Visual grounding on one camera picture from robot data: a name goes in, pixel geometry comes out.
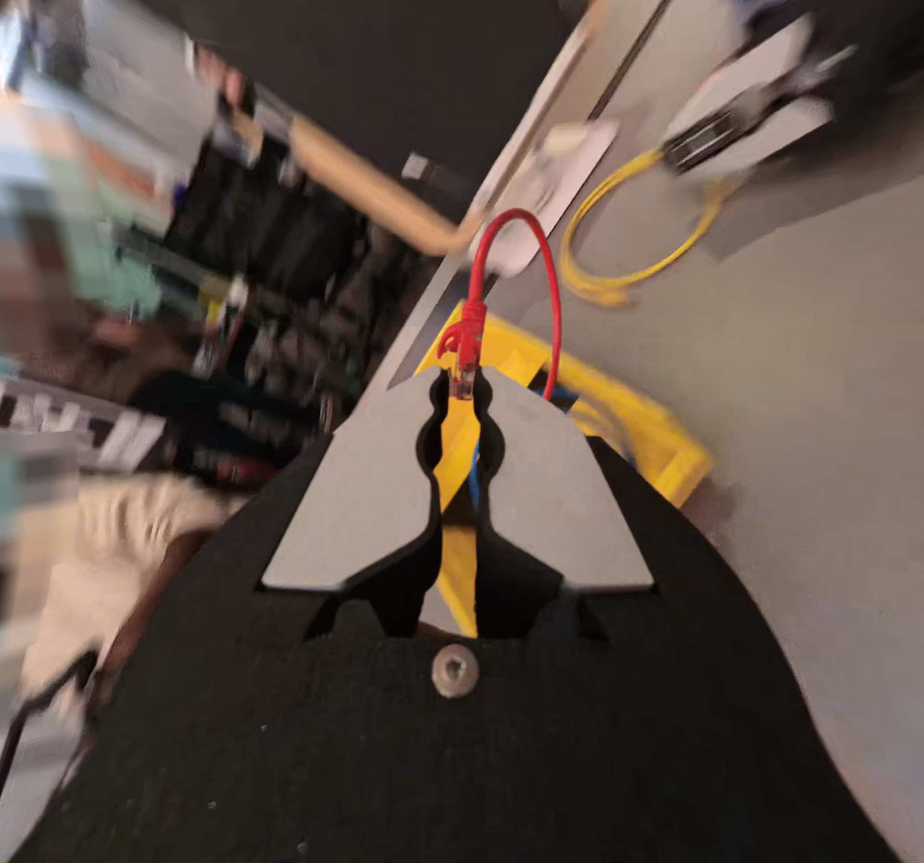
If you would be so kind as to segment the black ethernet adapter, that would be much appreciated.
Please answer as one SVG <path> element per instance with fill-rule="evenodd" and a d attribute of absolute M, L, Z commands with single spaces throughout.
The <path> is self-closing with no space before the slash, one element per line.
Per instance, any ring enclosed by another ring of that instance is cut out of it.
<path fill-rule="evenodd" d="M 661 162 L 676 176 L 706 163 L 756 130 L 760 113 L 727 105 L 703 116 L 677 116 L 665 133 Z"/>

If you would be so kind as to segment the white board stand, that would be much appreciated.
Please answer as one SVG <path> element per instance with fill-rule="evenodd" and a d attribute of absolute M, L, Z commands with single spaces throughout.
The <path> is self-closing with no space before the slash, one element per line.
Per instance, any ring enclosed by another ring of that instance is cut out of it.
<path fill-rule="evenodd" d="M 505 210 L 518 208 L 529 211 L 542 232 L 551 234 L 612 147 L 620 126 L 620 120 L 610 118 L 553 127 L 530 148 L 500 195 L 491 202 L 485 222 Z M 538 252 L 538 242 L 525 223 L 508 222 L 494 238 L 486 273 L 515 277 Z"/>

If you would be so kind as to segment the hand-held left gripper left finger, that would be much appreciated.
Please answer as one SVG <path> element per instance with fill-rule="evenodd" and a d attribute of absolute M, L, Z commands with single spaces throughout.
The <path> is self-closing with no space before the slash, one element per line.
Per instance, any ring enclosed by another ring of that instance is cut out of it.
<path fill-rule="evenodd" d="M 427 369 L 335 432 L 260 580 L 320 597 L 311 635 L 351 600 L 369 603 L 387 636 L 417 632 L 442 563 L 442 425 L 443 371 Z"/>

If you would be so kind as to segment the yellow plastic bin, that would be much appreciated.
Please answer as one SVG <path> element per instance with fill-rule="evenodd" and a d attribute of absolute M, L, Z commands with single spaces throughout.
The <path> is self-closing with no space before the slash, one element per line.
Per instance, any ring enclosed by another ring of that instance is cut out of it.
<path fill-rule="evenodd" d="M 533 391 L 544 387 L 549 344 L 492 314 L 484 337 L 483 364 Z M 569 354 L 561 356 L 557 387 L 576 396 L 568 416 L 578 428 L 607 441 L 673 506 L 681 508 L 710 475 L 714 460 L 707 448 L 669 410 L 636 390 Z M 434 472 L 444 517 L 436 587 L 468 638 L 478 635 L 476 529 L 467 489 L 478 440 L 479 423 L 471 405 L 451 399 L 442 424 L 443 457 Z"/>

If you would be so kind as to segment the person's left forearm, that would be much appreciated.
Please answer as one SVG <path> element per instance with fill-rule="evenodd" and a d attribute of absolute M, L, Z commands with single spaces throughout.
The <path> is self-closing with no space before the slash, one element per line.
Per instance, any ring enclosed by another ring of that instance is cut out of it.
<path fill-rule="evenodd" d="M 170 586 L 214 534 L 214 530 L 196 530 L 179 536 L 167 546 L 162 561 L 119 627 L 100 665 L 99 675 L 103 680 L 113 679 L 122 671 L 145 636 Z"/>

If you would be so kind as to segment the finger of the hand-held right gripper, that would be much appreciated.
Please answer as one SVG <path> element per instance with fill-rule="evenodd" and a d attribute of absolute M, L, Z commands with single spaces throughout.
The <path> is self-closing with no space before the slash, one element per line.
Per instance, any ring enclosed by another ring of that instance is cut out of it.
<path fill-rule="evenodd" d="M 740 93 L 767 86 L 794 70 L 803 59 L 814 23 L 814 15 L 803 14 L 713 71 L 667 126 L 666 136 L 680 135 Z"/>
<path fill-rule="evenodd" d="M 834 108 L 819 98 L 798 98 L 703 164 L 705 176 L 748 171 L 834 120 Z"/>

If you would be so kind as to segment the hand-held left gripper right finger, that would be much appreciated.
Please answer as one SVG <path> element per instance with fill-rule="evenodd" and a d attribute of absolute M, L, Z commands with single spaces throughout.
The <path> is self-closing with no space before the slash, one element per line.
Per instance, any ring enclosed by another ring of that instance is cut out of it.
<path fill-rule="evenodd" d="M 588 437 L 492 367 L 476 377 L 475 616 L 479 636 L 525 636 L 559 600 L 655 585 Z"/>

